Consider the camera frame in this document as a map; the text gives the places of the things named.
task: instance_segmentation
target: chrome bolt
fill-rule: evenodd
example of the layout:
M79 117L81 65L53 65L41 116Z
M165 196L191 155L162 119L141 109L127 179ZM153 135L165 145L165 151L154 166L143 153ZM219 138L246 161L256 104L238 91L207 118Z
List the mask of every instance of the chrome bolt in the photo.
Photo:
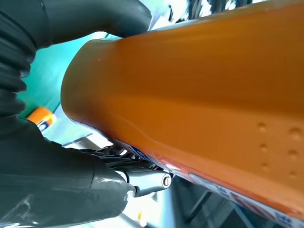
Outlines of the chrome bolt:
M167 188L171 184L171 177L168 174L168 175L165 175L163 179L162 179L162 185L164 188Z

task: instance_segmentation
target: teal wall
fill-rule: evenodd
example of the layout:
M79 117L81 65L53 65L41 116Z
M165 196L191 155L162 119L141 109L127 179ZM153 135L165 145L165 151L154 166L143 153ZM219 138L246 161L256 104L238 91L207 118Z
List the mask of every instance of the teal wall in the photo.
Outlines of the teal wall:
M81 46L94 37L91 34L38 51L29 76L24 79L27 91L18 95L26 105L20 116L26 117L40 106L54 112L60 102L61 83L69 64Z

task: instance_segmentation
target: sticker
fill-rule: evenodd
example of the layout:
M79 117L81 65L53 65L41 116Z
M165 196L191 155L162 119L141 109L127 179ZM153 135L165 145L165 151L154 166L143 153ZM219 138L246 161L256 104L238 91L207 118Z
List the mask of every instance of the sticker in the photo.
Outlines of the sticker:
M249 211L255 212L256 214L275 221L281 226L287 228L304 228L304 222L290 217L285 213L275 210L274 208L271 208L256 200L246 197L232 190L229 190L210 180L207 180L205 178L202 178L198 176L196 174L189 173L189 177L191 177L194 182L206 187L212 192L218 193L224 198L233 201L237 203L238 205L246 208Z

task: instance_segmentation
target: metal bar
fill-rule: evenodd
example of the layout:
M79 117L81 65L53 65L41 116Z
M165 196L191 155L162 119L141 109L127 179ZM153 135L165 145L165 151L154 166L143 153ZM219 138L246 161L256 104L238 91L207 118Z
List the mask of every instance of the metal bar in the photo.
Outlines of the metal bar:
M238 205L230 202L235 212L247 226L247 228L254 228L253 225L244 215Z
M204 203L207 201L212 192L206 191L202 196L201 196L198 202L190 211L190 213L186 218L186 223L190 223L194 217L195 217L199 210L203 206Z

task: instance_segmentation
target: orange object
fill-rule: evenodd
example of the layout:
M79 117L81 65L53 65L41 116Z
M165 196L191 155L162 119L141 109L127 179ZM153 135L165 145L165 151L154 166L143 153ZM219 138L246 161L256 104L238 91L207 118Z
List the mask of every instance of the orange object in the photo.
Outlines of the orange object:
M35 123L41 131L51 127L57 121L57 117L54 113L45 107L35 109L27 119Z
M304 219L303 11L274 0L90 41L68 68L62 105L189 180Z

